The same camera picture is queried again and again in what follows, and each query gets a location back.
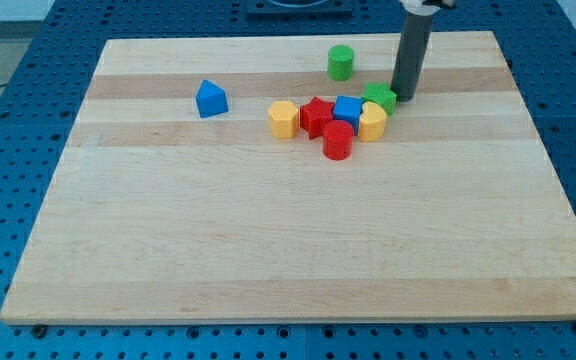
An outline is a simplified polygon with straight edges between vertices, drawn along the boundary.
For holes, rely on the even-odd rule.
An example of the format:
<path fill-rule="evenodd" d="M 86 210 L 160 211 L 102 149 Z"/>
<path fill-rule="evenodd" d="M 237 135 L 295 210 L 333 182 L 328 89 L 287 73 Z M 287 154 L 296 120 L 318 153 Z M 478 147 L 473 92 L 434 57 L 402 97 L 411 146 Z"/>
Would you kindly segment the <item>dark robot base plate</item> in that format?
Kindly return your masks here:
<path fill-rule="evenodd" d="M 353 0 L 245 0 L 248 18 L 351 15 Z"/>

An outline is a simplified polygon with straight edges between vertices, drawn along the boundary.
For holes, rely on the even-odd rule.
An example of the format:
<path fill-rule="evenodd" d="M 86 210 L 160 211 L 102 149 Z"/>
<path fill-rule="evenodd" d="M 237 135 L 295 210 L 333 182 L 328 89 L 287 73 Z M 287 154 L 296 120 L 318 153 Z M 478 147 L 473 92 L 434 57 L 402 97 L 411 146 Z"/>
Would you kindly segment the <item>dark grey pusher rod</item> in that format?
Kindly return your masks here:
<path fill-rule="evenodd" d="M 406 14 L 390 84 L 398 102 L 409 102 L 416 94 L 433 22 L 433 15 Z"/>

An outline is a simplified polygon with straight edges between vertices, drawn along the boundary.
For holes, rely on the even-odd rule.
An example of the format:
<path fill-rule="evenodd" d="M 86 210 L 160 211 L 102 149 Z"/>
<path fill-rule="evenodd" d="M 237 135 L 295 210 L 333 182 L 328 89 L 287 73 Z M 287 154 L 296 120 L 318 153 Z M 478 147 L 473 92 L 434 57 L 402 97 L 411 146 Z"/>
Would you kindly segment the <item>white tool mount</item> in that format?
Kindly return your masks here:
<path fill-rule="evenodd" d="M 400 0 L 404 9 L 417 16 L 431 16 L 440 9 L 452 10 L 457 0 Z"/>

